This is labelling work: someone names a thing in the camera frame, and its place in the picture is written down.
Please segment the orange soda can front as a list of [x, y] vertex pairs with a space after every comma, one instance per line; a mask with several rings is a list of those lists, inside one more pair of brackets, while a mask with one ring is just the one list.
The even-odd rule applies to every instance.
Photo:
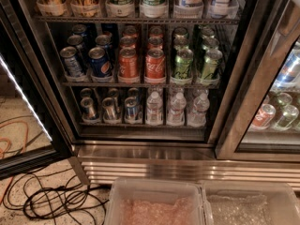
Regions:
[[135, 78], [139, 75], [138, 55], [134, 48], [121, 49], [118, 56], [119, 75], [123, 78]]

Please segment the small energy drink can left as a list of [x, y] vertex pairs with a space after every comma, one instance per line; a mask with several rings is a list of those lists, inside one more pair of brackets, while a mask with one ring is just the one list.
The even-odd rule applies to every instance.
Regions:
[[90, 97], [84, 97], [81, 100], [82, 118], [87, 121], [95, 122], [99, 119], [98, 111], [94, 104], [94, 100]]

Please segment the clear water bottle right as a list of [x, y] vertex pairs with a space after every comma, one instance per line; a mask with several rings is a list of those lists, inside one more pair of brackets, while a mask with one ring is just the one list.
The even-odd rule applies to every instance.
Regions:
[[206, 112], [210, 107], [210, 101], [205, 93], [200, 94], [193, 100], [192, 108], [187, 115], [189, 126], [200, 128], [206, 124]]

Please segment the small energy drink can middle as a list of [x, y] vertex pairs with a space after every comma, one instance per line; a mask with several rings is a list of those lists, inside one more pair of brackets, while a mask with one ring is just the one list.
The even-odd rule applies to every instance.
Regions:
[[119, 109], [115, 105], [115, 101], [112, 97], [104, 98], [102, 101], [102, 107], [104, 109], [105, 119], [115, 121], [120, 117]]

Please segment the clear bin white bubble wrap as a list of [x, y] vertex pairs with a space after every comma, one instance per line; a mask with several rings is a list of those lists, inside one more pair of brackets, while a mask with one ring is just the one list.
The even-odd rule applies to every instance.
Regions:
[[202, 182], [207, 225], [300, 225], [300, 206], [284, 183]]

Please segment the green white soda bottle right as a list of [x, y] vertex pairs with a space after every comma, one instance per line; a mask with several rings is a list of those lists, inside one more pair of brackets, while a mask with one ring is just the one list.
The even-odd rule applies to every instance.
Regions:
[[158, 18], [163, 15], [166, 0], [142, 0], [142, 11], [148, 18]]

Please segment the clear water bottle left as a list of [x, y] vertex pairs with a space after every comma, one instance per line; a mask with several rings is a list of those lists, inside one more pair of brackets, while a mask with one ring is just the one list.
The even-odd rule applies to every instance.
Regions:
[[146, 123], [156, 126], [163, 123], [163, 101], [157, 91], [151, 93], [146, 101]]

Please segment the clear water bottle middle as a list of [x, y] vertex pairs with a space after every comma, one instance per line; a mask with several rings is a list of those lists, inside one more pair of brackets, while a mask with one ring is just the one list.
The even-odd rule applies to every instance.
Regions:
[[167, 124], [170, 126], [181, 126], [184, 122], [184, 110], [187, 106], [187, 100], [182, 92], [172, 96], [167, 116]]

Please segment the steel fridge base grille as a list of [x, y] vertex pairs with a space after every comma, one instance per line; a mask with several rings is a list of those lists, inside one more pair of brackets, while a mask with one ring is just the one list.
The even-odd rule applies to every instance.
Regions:
[[84, 183], [110, 184], [118, 177], [286, 183], [300, 190], [297, 163], [216, 160], [207, 149], [80, 145], [76, 158]]

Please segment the small blue energy drink can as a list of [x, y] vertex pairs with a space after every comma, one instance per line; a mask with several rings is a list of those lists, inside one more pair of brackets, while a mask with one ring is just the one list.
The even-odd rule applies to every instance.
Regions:
[[139, 106], [135, 97], [125, 99], [126, 119], [129, 121], [136, 120], [138, 117]]

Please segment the blue pepsi can front left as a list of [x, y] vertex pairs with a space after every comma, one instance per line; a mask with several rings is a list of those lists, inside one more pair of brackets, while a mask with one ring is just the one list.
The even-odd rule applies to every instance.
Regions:
[[71, 77], [81, 77], [84, 75], [82, 64], [77, 55], [77, 49], [67, 46], [60, 51], [62, 61]]

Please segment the green soda can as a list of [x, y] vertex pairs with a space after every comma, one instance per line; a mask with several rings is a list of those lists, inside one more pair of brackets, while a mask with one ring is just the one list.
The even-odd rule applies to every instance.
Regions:
[[217, 69], [222, 60], [222, 52], [217, 49], [210, 49], [205, 52], [200, 78], [203, 80], [213, 80], [217, 76]]
[[193, 51], [181, 49], [176, 52], [172, 76], [175, 79], [188, 79], [190, 77], [191, 66], [193, 63]]

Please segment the clear water bottle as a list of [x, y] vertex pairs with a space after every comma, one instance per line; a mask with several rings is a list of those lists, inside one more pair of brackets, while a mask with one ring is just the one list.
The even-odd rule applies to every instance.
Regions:
[[189, 126], [200, 128], [206, 124], [206, 112], [210, 107], [210, 101], [205, 93], [200, 94], [193, 100], [192, 108], [187, 115]]
[[157, 91], [151, 93], [146, 101], [146, 123], [156, 126], [163, 123], [163, 101]]
[[167, 116], [167, 124], [170, 126], [181, 126], [184, 122], [184, 110], [187, 106], [187, 100], [182, 92], [172, 96]]

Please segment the open glass fridge door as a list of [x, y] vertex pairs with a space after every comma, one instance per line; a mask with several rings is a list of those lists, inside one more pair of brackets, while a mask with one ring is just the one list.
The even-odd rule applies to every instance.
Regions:
[[1, 134], [12, 141], [2, 150], [0, 179], [70, 157], [38, 82], [5, 10], [0, 7]]

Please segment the clear bin pink bubble wrap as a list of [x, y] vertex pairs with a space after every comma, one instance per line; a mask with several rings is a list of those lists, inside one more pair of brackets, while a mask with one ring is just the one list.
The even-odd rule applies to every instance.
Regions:
[[104, 225], [205, 225], [201, 189], [184, 182], [117, 178]]

